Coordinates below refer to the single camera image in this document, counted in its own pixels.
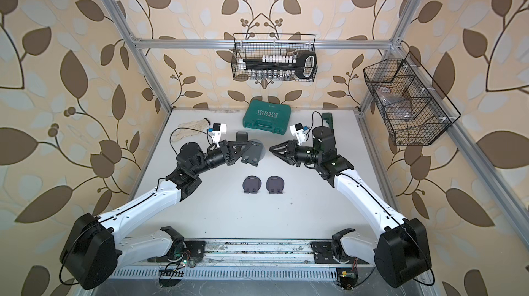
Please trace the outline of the black phone stand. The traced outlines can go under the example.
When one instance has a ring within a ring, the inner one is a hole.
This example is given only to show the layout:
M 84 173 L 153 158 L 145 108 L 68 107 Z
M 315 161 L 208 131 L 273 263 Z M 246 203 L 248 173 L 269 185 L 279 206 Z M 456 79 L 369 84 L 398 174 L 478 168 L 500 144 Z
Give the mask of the black phone stand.
M 241 156 L 241 163 L 257 167 L 259 162 L 265 157 L 266 150 L 263 143 L 257 139 L 248 141 L 245 152 Z
M 248 141 L 249 136 L 247 132 L 236 132 L 236 141 Z

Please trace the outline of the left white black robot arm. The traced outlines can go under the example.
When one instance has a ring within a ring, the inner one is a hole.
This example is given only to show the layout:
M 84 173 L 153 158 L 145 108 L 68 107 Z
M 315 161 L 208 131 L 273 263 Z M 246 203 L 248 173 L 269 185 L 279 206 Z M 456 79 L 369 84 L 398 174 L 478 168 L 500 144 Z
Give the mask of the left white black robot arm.
M 222 140 L 204 153 L 198 143 L 184 144 L 176 156 L 176 168 L 156 186 L 123 206 L 94 216 L 79 217 L 60 254 L 61 268 L 67 270 L 85 290 L 105 282 L 117 269 L 168 256 L 184 237 L 172 227 L 143 237 L 129 235 L 163 210 L 179 204 L 201 184 L 200 174 L 237 161 L 258 165 L 263 147 L 255 141 Z

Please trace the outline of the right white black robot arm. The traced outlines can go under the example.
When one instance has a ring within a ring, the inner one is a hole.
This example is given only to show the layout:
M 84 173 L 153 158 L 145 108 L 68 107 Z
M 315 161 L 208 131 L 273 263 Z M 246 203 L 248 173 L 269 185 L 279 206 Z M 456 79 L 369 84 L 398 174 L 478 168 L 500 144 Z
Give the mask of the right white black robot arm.
M 346 262 L 355 258 L 373 264 L 394 288 L 432 271 L 425 226 L 416 218 L 407 219 L 365 183 L 354 166 L 338 153 L 331 128 L 314 128 L 312 138 L 311 147 L 289 140 L 269 150 L 288 165 L 313 168 L 356 207 L 374 233 L 372 238 L 361 236 L 353 228 L 335 233 L 331 239 L 333 259 Z

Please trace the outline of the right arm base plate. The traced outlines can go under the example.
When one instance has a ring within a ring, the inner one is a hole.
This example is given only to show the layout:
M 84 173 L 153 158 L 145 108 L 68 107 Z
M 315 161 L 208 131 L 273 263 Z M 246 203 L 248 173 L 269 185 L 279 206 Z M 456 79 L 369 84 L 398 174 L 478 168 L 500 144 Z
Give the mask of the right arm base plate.
M 332 242 L 330 240 L 312 241 L 310 247 L 316 264 L 344 264 L 352 265 L 355 257 L 344 256 L 337 260 L 333 254 Z

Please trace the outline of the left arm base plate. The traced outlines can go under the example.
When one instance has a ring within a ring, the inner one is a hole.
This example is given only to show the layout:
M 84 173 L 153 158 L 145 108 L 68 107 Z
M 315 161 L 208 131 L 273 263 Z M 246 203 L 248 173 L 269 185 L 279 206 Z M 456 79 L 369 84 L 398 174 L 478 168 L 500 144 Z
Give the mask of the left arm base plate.
M 162 257 L 151 257 L 147 259 L 150 263 L 168 263 L 168 262 L 189 262 L 195 263 L 203 261 L 205 255 L 204 240 L 186 240 L 183 242 L 181 250 L 170 250 L 169 253 Z

